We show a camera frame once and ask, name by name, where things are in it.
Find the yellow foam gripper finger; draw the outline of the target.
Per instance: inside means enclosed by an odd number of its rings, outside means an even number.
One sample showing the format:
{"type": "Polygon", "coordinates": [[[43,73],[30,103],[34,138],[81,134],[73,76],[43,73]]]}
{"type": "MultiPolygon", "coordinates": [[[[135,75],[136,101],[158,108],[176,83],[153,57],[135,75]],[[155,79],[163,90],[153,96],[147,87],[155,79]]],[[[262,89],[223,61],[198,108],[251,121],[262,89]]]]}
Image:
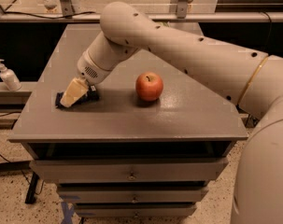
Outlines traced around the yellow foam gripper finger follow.
{"type": "Polygon", "coordinates": [[[70,107],[78,101],[89,90],[88,83],[85,78],[75,77],[69,83],[65,90],[60,104],[64,107],[70,107]]]}

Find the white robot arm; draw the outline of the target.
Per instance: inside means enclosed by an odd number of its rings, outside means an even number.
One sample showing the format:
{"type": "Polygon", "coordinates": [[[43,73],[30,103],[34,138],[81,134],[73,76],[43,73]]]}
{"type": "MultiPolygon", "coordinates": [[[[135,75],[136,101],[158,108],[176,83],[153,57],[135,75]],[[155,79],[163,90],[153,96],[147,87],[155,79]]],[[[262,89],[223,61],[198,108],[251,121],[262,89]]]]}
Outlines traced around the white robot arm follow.
{"type": "Polygon", "coordinates": [[[103,9],[100,26],[62,105],[140,49],[153,53],[259,119],[238,164],[231,224],[283,224],[283,59],[162,26],[123,2],[103,9]]]}

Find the white gripper body with grille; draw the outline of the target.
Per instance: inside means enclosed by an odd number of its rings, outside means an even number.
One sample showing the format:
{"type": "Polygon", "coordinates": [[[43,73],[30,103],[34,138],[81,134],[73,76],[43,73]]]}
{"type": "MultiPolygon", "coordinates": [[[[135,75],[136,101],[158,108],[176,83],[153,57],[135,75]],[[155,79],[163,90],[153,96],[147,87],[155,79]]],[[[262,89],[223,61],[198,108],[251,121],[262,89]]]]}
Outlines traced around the white gripper body with grille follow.
{"type": "Polygon", "coordinates": [[[79,75],[84,77],[90,85],[101,83],[110,74],[109,71],[97,66],[87,51],[84,51],[78,59],[77,68],[79,75]]]}

